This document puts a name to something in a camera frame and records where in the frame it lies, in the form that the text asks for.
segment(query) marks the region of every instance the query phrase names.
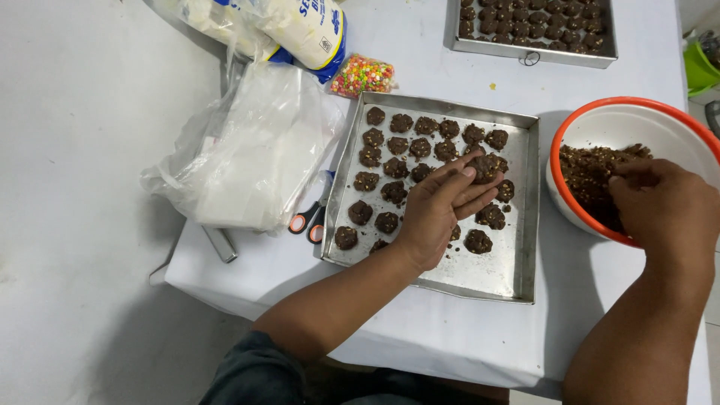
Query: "scissors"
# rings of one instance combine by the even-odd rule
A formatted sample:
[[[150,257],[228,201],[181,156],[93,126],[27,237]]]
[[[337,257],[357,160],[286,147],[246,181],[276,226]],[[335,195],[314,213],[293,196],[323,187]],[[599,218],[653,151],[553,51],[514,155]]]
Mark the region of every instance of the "scissors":
[[[331,179],[334,178],[335,172],[330,173]],[[325,187],[323,196],[319,200],[315,201],[309,210],[298,213],[290,222],[290,226],[287,228],[290,233],[300,235],[305,229],[307,231],[307,240],[311,244],[319,245],[323,242],[323,230],[325,228],[325,210],[328,207],[328,199],[330,198],[330,190],[332,182]]]

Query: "bag of sprinkles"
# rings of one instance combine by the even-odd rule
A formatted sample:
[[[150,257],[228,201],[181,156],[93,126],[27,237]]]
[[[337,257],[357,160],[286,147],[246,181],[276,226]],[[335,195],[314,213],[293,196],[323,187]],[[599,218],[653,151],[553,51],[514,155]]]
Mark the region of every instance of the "bag of sprinkles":
[[[389,93],[394,76],[392,65],[353,53],[330,81],[330,93],[351,99],[361,92]]]

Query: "green bucket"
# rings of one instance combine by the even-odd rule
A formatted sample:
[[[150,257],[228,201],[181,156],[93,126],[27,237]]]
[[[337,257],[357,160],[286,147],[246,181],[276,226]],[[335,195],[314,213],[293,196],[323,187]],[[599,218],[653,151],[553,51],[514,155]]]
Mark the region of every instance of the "green bucket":
[[[690,44],[683,57],[690,94],[696,96],[720,83],[720,71],[708,61],[699,42]]]

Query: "table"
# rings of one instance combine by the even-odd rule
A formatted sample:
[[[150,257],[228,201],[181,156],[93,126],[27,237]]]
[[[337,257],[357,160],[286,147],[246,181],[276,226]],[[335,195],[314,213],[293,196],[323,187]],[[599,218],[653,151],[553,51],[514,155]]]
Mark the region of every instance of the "table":
[[[450,3],[346,1],[348,49],[395,64],[398,93],[539,116],[541,162],[563,119],[595,99],[631,95],[686,109],[679,21],[667,18],[677,15],[673,0],[613,5],[620,59],[606,70],[553,63],[528,67],[516,59],[450,51],[452,33],[445,21]],[[311,194],[308,201],[319,190]],[[256,319],[290,293],[341,271],[317,259],[318,248],[304,236],[273,239],[234,231],[231,238],[239,258],[222,264],[202,229],[188,222],[166,280],[218,309]],[[577,346],[640,274],[644,255],[575,228],[545,189],[538,250],[536,305],[410,287],[330,356],[558,399]],[[704,323],[689,403],[711,403]]]

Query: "baking tray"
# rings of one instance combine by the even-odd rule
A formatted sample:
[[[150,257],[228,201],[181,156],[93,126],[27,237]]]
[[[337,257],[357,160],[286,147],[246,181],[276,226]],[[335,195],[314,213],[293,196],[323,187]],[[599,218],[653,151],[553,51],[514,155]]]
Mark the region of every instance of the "baking tray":
[[[610,0],[597,0],[598,6],[602,7],[605,12],[600,18],[605,24],[607,32],[603,34],[605,41],[600,49],[600,55],[582,55],[579,53],[562,52],[560,50],[535,49],[524,46],[504,45],[498,43],[487,43],[476,40],[466,40],[458,36],[460,30],[460,0],[450,0],[454,3],[452,12],[448,14],[448,25],[454,27],[453,31],[453,50],[463,52],[484,53],[486,55],[505,56],[508,58],[518,58],[526,65],[534,65],[538,61],[563,63],[566,65],[586,66],[588,68],[605,69],[611,63],[618,60],[618,47],[615,38],[615,25],[613,23],[613,7]],[[472,2],[476,14],[480,12],[482,7],[478,4],[479,0]],[[478,37],[480,33],[480,19],[475,18],[473,21],[475,31],[473,37]],[[552,42],[547,38],[542,38],[545,43]]]
[[[392,136],[416,139],[413,129],[404,134],[390,132],[390,121],[394,114],[408,114],[414,120],[421,116],[431,117],[441,122],[445,118],[456,120],[460,124],[460,131],[465,125],[474,123],[485,128],[486,132],[494,129],[503,129],[510,135],[508,145],[496,152],[508,160],[510,170],[505,178],[516,185],[516,195],[510,201],[512,211],[505,214],[507,226],[502,231],[493,231],[487,226],[474,222],[474,215],[459,225],[462,236],[459,241],[451,242],[452,248],[447,249],[447,259],[443,256],[436,269],[425,272],[413,285],[435,290],[463,298],[473,298],[488,301],[502,301],[509,303],[532,304],[535,301],[535,250],[537,245],[537,227],[540,194],[540,168],[539,168],[539,119],[528,115],[513,114],[473,107],[440,99],[427,99],[422,97],[404,96],[398,94],[368,93],[361,94],[353,126],[347,144],[340,159],[335,182],[330,191],[327,214],[325,218],[325,231],[323,235],[322,259],[328,262],[349,267],[368,256],[372,245],[380,238],[392,241],[398,231],[392,235],[380,233],[374,226],[375,218],[379,213],[392,211],[398,216],[402,215],[404,208],[398,209],[394,204],[384,201],[380,197],[380,189],[388,182],[397,181],[382,173],[382,165],[373,168],[370,172],[380,174],[380,181],[373,192],[358,192],[352,186],[355,174],[368,168],[360,165],[358,153],[363,148],[361,134],[372,126],[367,124],[366,114],[372,107],[379,107],[385,111],[385,120],[376,128],[383,131],[385,144],[380,146],[382,151],[381,163],[392,157],[387,150],[387,140]],[[442,137],[435,132],[435,138],[428,138],[433,145],[442,142]],[[458,135],[453,139],[457,150],[462,153],[466,143]],[[492,148],[485,145],[488,153]],[[408,169],[414,168],[415,158],[408,156]],[[434,153],[423,158],[422,163],[431,167],[440,167]],[[414,186],[414,181],[408,176],[405,179],[405,189]],[[357,200],[362,199],[373,207],[373,216],[365,226],[357,226],[348,218],[348,207]],[[338,249],[333,237],[336,226],[350,226],[358,231],[358,244],[346,251]],[[492,239],[492,251],[487,254],[472,254],[463,245],[463,240],[471,229],[481,229]]]

